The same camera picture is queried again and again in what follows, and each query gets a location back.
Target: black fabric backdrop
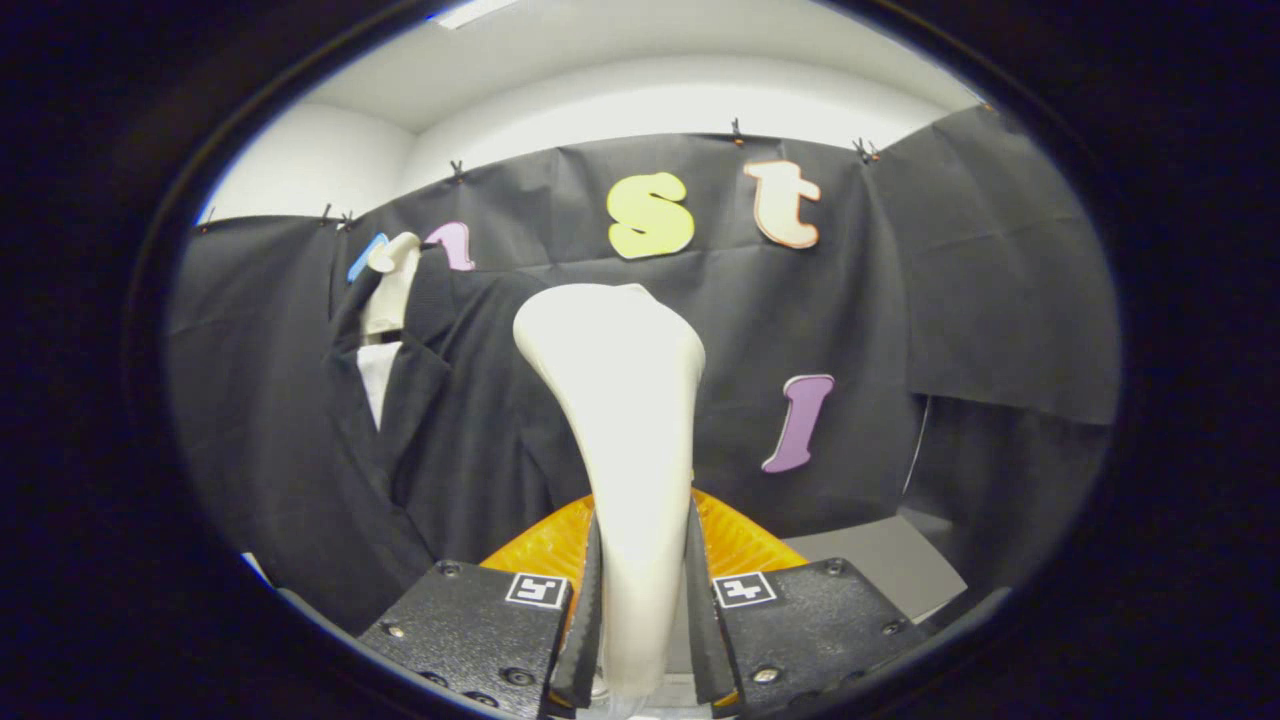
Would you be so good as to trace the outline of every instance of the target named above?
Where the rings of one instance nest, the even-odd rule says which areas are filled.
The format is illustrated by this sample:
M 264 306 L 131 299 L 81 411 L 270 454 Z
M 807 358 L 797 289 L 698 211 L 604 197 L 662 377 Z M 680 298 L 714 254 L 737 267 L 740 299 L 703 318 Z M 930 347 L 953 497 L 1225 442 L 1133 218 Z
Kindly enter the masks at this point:
M 822 188 L 800 208 L 820 232 L 814 247 L 780 246 L 755 224 L 756 181 L 742 167 L 776 159 Z M 686 186 L 694 238 L 625 260 L 608 242 L 605 196 L 658 172 Z M 906 488 L 908 505 L 950 520 L 931 538 L 980 597 L 1044 557 L 1106 448 L 1120 342 L 1101 243 L 1048 159 L 1007 118 L 974 108 L 869 163 L 794 140 L 635 137 L 467 170 L 340 228 L 317 218 L 200 228 L 192 251 L 216 243 L 196 254 L 221 259 L 186 263 L 170 324 L 175 338 L 206 327 L 223 342 L 172 363 L 170 384 L 215 516 L 261 511 L 246 482 L 307 496 L 301 465 L 227 482 L 244 471 L 244 447 L 282 459 L 289 475 L 298 447 L 329 439 L 274 423 L 264 398 L 310 387 L 347 269 L 376 233 L 426 237 L 453 220 L 470 228 L 477 272 L 639 282 L 687 319 L 707 347 L 695 484 L 782 537 L 884 518 Z M 763 473 L 787 411 L 783 383 L 815 373 L 836 384 L 812 460 Z M 340 507 L 325 511 L 348 523 Z M 320 546 L 340 534 L 297 532 Z

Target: jacket lapel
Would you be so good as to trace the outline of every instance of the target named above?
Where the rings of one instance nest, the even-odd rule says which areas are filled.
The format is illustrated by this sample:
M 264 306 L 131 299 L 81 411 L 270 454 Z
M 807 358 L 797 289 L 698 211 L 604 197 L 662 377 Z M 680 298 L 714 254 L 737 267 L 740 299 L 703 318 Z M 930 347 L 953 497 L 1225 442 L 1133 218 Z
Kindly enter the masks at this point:
M 328 409 L 339 439 L 370 487 L 390 502 L 397 468 L 449 378 L 448 363 L 430 343 L 452 327 L 454 307 L 448 259 L 443 249 L 429 247 L 413 275 L 379 429 L 356 356 L 362 340 L 360 313 L 380 279 L 379 273 L 366 269 L 348 288 L 334 316 L 325 364 L 330 383 Z

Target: black suit jacket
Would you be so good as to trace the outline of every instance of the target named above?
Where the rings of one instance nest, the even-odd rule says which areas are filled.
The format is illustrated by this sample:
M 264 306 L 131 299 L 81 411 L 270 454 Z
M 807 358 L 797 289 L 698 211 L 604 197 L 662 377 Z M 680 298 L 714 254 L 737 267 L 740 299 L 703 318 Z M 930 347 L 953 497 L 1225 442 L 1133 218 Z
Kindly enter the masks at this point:
M 381 429 L 356 351 L 380 275 L 334 299 L 314 220 L 196 236 L 170 313 L 170 391 L 214 523 L 278 585 L 360 633 L 439 559 L 479 562 L 590 492 L 554 396 L 512 320 L 545 286 L 458 273 L 424 251 Z

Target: foam letter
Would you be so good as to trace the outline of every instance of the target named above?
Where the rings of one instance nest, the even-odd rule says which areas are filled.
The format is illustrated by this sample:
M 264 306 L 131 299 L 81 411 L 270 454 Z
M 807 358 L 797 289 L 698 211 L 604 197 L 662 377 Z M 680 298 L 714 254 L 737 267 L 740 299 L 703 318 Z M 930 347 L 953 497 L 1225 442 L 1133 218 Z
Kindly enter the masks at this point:
M 794 470 L 809 461 L 809 438 L 818 424 L 822 401 L 836 387 L 831 375 L 796 375 L 782 386 L 782 395 L 791 400 L 782 437 L 773 455 L 760 466 L 765 473 Z
M 609 225 L 609 242 L 618 255 L 632 259 L 684 250 L 694 237 L 694 217 L 676 205 L 685 193 L 685 183 L 671 173 L 620 179 L 604 201 L 617 220 Z
M 817 202 L 822 188 L 800 177 L 800 165 L 787 160 L 748 163 L 742 172 L 755 178 L 755 224 L 769 240 L 787 247 L 813 247 L 818 228 L 800 222 L 800 197 Z
M 444 255 L 449 259 L 452 270 L 474 270 L 476 264 L 471 261 L 471 249 L 467 245 L 470 233 L 466 223 L 444 223 L 426 236 L 425 245 L 443 245 Z
M 375 234 L 374 240 L 369 241 L 369 246 L 365 247 L 365 251 L 360 254 L 360 258 L 356 258 L 356 261 L 351 265 L 351 269 L 347 270 L 347 284 L 356 282 L 356 278 L 360 275 L 360 272 L 364 270 L 366 265 L 369 265 L 369 254 L 372 252 L 376 247 L 387 245 L 387 242 L 388 242 L 387 233 L 381 232 Z

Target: screw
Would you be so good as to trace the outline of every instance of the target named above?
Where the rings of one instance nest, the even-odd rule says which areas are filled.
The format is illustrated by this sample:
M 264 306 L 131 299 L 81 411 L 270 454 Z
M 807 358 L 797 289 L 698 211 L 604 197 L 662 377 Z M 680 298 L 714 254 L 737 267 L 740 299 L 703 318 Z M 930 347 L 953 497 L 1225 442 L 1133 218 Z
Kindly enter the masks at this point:
M 472 691 L 470 693 L 462 693 L 462 694 L 470 697 L 471 700 L 479 702 L 480 705 L 488 705 L 489 707 L 498 707 L 498 701 L 493 700 L 492 697 L 484 693 L 477 693 Z
M 521 687 L 534 684 L 534 676 L 520 667 L 507 667 L 502 671 L 502 679 Z
M 767 685 L 773 680 L 777 680 L 781 674 L 782 670 L 778 670 L 777 667 L 760 667 L 754 675 L 751 675 L 751 680 L 754 680 L 758 685 Z

